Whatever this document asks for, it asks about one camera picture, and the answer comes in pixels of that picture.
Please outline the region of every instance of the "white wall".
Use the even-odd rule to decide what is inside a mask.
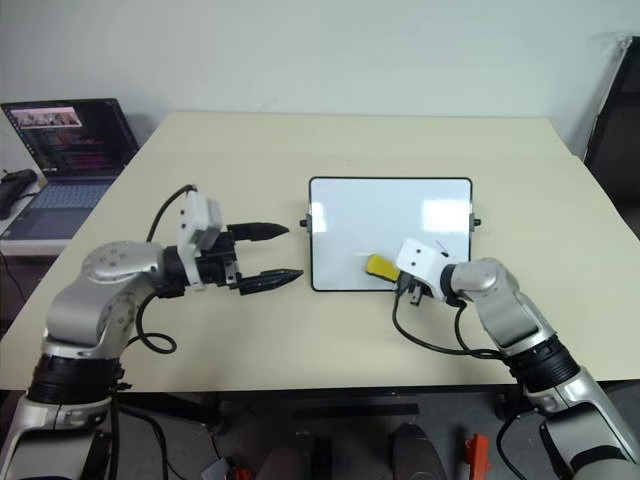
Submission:
[[[581,154],[638,0],[0,0],[0,99],[548,116]],[[0,165],[27,155],[0,123]]]

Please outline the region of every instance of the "floor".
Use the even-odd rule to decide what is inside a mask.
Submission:
[[[640,384],[626,384],[612,391],[611,397],[632,429],[640,434],[637,407]],[[9,400],[3,405],[5,422],[11,403]],[[336,416],[340,408],[349,406],[357,408],[347,411],[349,416]],[[231,419],[231,428],[225,434],[215,435],[214,440],[221,456],[257,471],[273,447],[289,444],[296,432],[308,432],[332,440],[334,480],[383,480],[391,479],[386,462],[387,435],[403,422],[413,422],[420,425],[435,444],[449,479],[468,478],[463,444],[464,439],[475,432],[491,438],[492,470],[488,478],[512,479],[493,443],[500,427],[494,406],[495,395],[489,393],[315,399],[268,395],[223,401],[221,408]],[[376,412],[378,407],[397,411]],[[362,413],[387,414],[357,416]],[[156,415],[154,418],[165,431],[169,460],[174,468],[184,478],[200,479],[201,472],[217,458],[207,429],[168,417]],[[160,455],[152,430],[141,420],[122,414],[120,419],[122,444],[118,478],[160,478]],[[505,450],[528,478],[554,478],[538,437],[539,423],[540,417],[534,414],[519,419],[505,438]],[[177,477],[170,473],[170,478]]]

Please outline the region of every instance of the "gray robot arm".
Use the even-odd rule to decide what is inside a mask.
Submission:
[[[545,417],[543,443],[561,477],[596,478],[593,472],[606,464],[612,469],[611,478],[640,478],[638,440],[500,262],[455,263],[437,249],[408,239],[396,266],[417,281],[418,292],[426,285],[440,300],[464,298],[474,303],[504,363]],[[627,470],[632,476],[623,476]],[[615,472],[621,472],[620,476],[611,475]]]
[[[95,464],[87,461],[92,452],[108,451],[107,436],[97,427],[124,375],[119,358],[145,302],[206,284],[250,294],[302,274],[281,269],[243,277],[235,242],[267,240],[288,230],[252,223],[222,231],[217,205],[198,192],[187,194],[177,230],[173,247],[115,242],[94,250],[76,280],[56,296],[47,313],[42,355],[0,454],[1,480],[87,477],[83,470]]]

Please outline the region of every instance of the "wire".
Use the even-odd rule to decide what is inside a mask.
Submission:
[[[518,382],[518,385],[520,386],[520,397],[518,399],[518,402],[516,403],[516,406],[513,409],[513,412],[505,420],[505,422],[502,424],[502,427],[500,427],[500,430],[498,431],[498,435],[496,436],[496,448],[498,450],[498,454],[500,455],[500,458],[502,458],[502,461],[509,468],[509,470],[511,470],[511,472],[513,472],[513,474],[516,477],[518,477],[520,480],[527,480],[527,477],[525,477],[522,473],[520,473],[520,470],[518,470],[516,466],[513,463],[511,463],[511,460],[509,460],[509,458],[507,457],[507,454],[504,453],[504,450],[502,448],[502,440],[504,439],[505,433],[507,433],[507,430],[509,430],[509,427],[511,427],[513,422],[516,420],[516,418],[518,418],[518,415],[520,414],[520,407],[522,405],[522,399],[524,398],[524,395],[523,395],[522,384]]]
[[[153,300],[154,298],[156,298],[155,292],[147,295],[145,299],[142,300],[142,303],[140,303],[140,307],[138,308],[138,312],[136,313],[136,321],[135,321],[137,335],[131,338],[131,340],[127,342],[127,347],[134,342],[141,341],[144,344],[144,346],[147,347],[148,349],[156,353],[168,355],[170,353],[175,352],[178,349],[178,344],[176,343],[176,341],[173,338],[171,338],[169,335],[165,335],[164,333],[157,333],[157,332],[146,333],[142,328],[142,317],[144,315],[144,311],[147,308],[147,305],[149,305],[151,300]],[[159,347],[158,345],[150,341],[149,340],[150,338],[161,338],[162,340],[168,342],[169,346],[166,348]]]
[[[440,347],[438,345],[434,345],[432,343],[429,342],[425,342],[424,340],[421,340],[417,337],[414,337],[413,335],[411,335],[409,332],[407,332],[404,328],[402,328],[400,326],[400,324],[398,323],[398,305],[400,303],[400,293],[396,293],[396,298],[393,302],[393,311],[391,313],[391,319],[393,320],[393,326],[396,327],[396,330],[398,330],[398,332],[400,332],[400,334],[405,337],[407,340],[415,343],[416,345],[419,345],[423,348],[426,348],[428,350],[432,350],[434,352],[437,353],[444,353],[446,355],[459,355],[459,356],[464,356],[464,355],[469,355],[469,356],[474,356],[476,358],[486,358],[486,359],[493,359],[494,357],[489,357],[487,355],[491,354],[495,354],[495,350],[489,350],[489,349],[463,349],[463,350],[455,350],[452,348],[446,348],[446,347]],[[460,307],[460,310],[458,311],[458,314],[461,315],[462,311],[464,310],[464,307]]]
[[[118,477],[118,461],[120,459],[120,419],[118,418],[118,393],[111,396],[109,407],[111,416],[111,459],[109,462],[109,480]]]
[[[11,270],[9,270],[9,262],[7,262],[7,257],[4,256],[4,253],[0,250],[0,257],[2,257],[2,263],[4,263],[4,269],[7,271],[7,276],[13,281],[16,288],[18,289],[18,293],[20,294],[20,298],[22,299],[22,303],[27,303],[27,296],[24,294],[22,287],[20,286],[20,282],[13,276]]]
[[[167,439],[164,436],[164,431],[158,422],[156,422],[149,415],[145,415],[143,413],[134,412],[133,410],[129,410],[126,407],[120,407],[120,411],[125,415],[129,415],[130,417],[135,417],[140,420],[144,420],[153,429],[153,433],[156,435],[156,440],[158,440],[158,446],[160,447],[160,454],[162,455],[162,478],[163,480],[169,479],[169,458],[167,455]]]
[[[502,360],[502,354],[498,350],[491,349],[480,349],[480,353],[476,353],[474,350],[469,348],[462,338],[462,333],[460,331],[460,319],[462,317],[462,312],[464,312],[465,308],[467,308],[467,304],[460,300],[460,306],[458,307],[458,311],[456,312],[455,321],[453,322],[453,330],[456,334],[456,339],[458,343],[462,347],[462,350],[469,352],[474,358],[478,358],[481,360]]]
[[[195,185],[185,185],[184,187],[174,192],[173,195],[171,195],[169,198],[167,198],[165,202],[162,204],[162,206],[160,207],[160,210],[158,210],[158,213],[156,213],[156,217],[153,219],[153,223],[151,223],[151,228],[149,229],[149,233],[147,234],[146,241],[150,242],[153,240],[153,236],[156,233],[156,229],[158,228],[158,223],[160,223],[160,219],[162,218],[162,215],[164,214],[165,210],[169,207],[169,205],[171,205],[171,203],[173,203],[173,201],[176,198],[178,198],[183,193],[197,192],[197,191],[198,189],[195,187]]]

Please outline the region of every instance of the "table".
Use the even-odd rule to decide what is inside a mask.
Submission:
[[[317,293],[309,240],[298,221],[314,175],[467,176],[483,225],[472,258],[499,258],[598,380],[640,376],[629,361],[640,326],[630,314],[640,243],[582,162],[544,119],[435,119],[175,113],[144,145],[52,266],[0,345],[0,387],[28,385],[47,308],[83,258],[114,240],[143,240],[160,204],[196,183],[228,223],[273,221],[291,233],[238,245],[241,271],[304,269],[281,289],[240,297],[227,289],[155,300],[148,331],[172,335],[173,355],[135,344],[122,356],[137,391],[496,384],[498,362],[423,350],[391,325],[392,294]],[[156,239],[175,243],[178,205]],[[454,311],[404,303],[400,321],[454,345]],[[467,343],[489,346],[472,308]]]

